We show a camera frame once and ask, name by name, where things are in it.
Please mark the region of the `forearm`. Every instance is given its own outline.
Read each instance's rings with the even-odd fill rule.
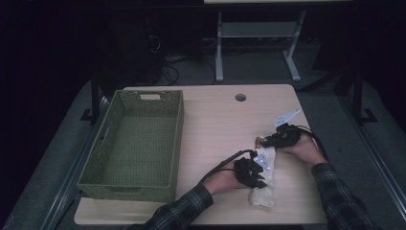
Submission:
[[[379,229],[329,163],[315,165],[311,172],[316,179],[329,229]]]
[[[134,225],[129,229],[187,229],[212,204],[213,198],[209,191],[197,185],[178,200],[161,206],[144,225],[139,228]]]

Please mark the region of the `dark background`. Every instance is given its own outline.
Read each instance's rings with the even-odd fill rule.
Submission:
[[[361,5],[332,16],[310,11],[301,38],[324,39],[315,68],[334,71],[350,64],[359,69],[406,130],[405,2],[356,3]],[[73,99],[92,76],[98,76],[104,94],[129,85],[154,84],[165,52],[152,54],[148,35],[162,37],[164,51],[175,48],[197,57],[199,39],[215,37],[215,11],[161,11],[152,20],[150,11],[95,8],[100,5],[99,1],[1,2],[1,226]],[[202,20],[203,15],[211,19]],[[320,18],[324,24],[316,23]]]

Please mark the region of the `person's left hand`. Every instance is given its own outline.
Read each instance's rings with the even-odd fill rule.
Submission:
[[[234,174],[234,162],[232,161],[225,165],[222,170],[211,175],[203,185],[212,196],[220,193],[225,193],[233,189],[245,189],[247,186],[239,183]]]

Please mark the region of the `white cloth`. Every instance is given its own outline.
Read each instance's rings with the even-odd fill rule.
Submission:
[[[255,188],[250,194],[250,204],[257,206],[273,207],[275,205],[275,198],[272,193],[272,188],[274,187],[273,172],[274,172],[274,161],[275,161],[275,148],[260,148],[257,149],[258,155],[264,154],[266,158],[266,163],[269,170],[263,170],[260,173],[265,179],[262,181],[267,184],[265,188],[259,189]]]

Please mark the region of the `basket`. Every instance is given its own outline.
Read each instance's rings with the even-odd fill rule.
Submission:
[[[182,91],[116,91],[78,187],[96,199],[173,201],[183,117]]]

